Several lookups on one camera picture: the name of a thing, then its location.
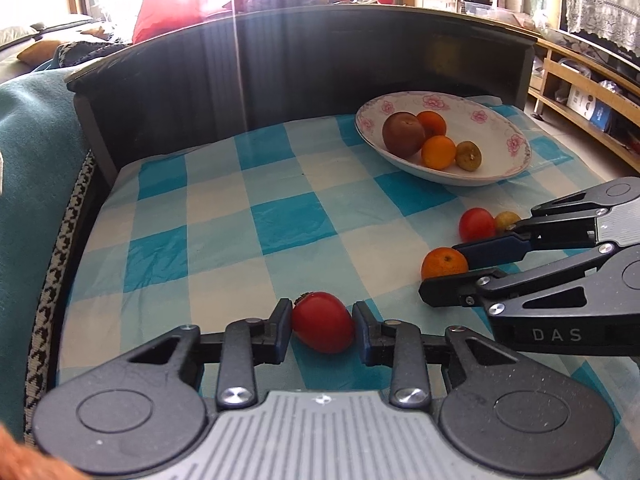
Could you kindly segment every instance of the houndstooth trim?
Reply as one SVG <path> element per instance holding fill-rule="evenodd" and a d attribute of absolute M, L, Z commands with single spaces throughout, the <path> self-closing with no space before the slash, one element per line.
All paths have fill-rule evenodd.
<path fill-rule="evenodd" d="M 38 302 L 38 309 L 33 323 L 27 361 L 27 376 L 24 384 L 24 441 L 31 446 L 34 446 L 31 428 L 33 411 L 47 387 L 53 314 L 60 297 L 60 288 L 65 276 L 76 224 L 78 224 L 84 196 L 94 170 L 94 154 L 89 152 L 82 163 L 74 190 L 66 206 L 65 216 L 49 261 L 49 268 L 42 286 L 40 301 Z"/>

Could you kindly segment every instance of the tiled floor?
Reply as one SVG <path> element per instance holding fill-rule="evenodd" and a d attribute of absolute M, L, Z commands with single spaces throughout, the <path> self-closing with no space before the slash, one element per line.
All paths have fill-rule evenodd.
<path fill-rule="evenodd" d="M 535 103 L 535 99 L 529 97 L 525 106 L 527 115 L 531 115 Z M 612 180 L 621 176 L 638 176 L 638 173 L 626 162 L 620 160 L 597 140 L 560 114 L 546 107 L 543 117 L 544 121 L 534 120 L 535 123 L 572 150 L 604 180 Z"/>

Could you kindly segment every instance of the white lace cloth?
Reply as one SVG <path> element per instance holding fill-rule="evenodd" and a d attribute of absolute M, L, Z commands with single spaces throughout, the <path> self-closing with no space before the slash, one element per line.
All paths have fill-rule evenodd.
<path fill-rule="evenodd" d="M 640 0 L 566 0 L 569 32 L 584 30 L 640 56 Z"/>

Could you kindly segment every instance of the checkered tablecloth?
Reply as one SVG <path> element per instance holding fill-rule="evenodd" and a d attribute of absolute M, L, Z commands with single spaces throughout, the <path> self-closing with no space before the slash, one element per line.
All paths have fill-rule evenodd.
<path fill-rule="evenodd" d="M 458 219 L 473 206 L 521 216 L 538 203 L 593 186 L 598 178 L 521 111 L 481 100 L 523 131 L 530 168 L 485 187 L 446 187 L 398 171 L 364 144 L 353 116 L 262 128 L 185 153 L 124 168 L 82 257 L 62 338 L 59 381 L 185 323 L 222 332 L 245 317 L 268 317 L 278 298 L 312 290 L 345 304 L 366 300 L 380 319 L 442 334 L 462 324 L 489 335 L 484 313 L 432 309 L 418 296 L 429 250 L 457 243 Z M 532 253 L 515 272 L 562 258 Z M 629 358 L 535 355 L 598 390 L 616 434 L 601 471 L 640 476 L 640 374 Z M 202 393 L 212 396 L 216 365 Z M 430 366 L 436 395 L 444 395 Z M 257 367 L 271 389 L 385 389 L 388 368 L 366 368 L 352 348 L 325 356 L 292 339 L 280 366 Z"/>

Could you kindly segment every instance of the fruit bowl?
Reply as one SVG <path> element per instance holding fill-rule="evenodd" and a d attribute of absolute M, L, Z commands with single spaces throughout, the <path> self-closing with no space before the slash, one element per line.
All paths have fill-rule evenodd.
<path fill-rule="evenodd" d="M 476 171 L 465 171 L 455 164 L 438 171 L 425 168 L 420 152 L 407 160 L 388 152 L 382 139 L 382 126 L 395 112 L 417 115 L 433 110 L 447 121 L 447 137 L 456 144 L 474 142 L 482 152 Z M 438 92 L 396 92 L 362 105 L 356 113 L 356 129 L 362 139 L 400 170 L 449 186 L 486 186 L 511 178 L 527 169 L 531 160 L 529 141 L 511 122 L 468 99 Z"/>

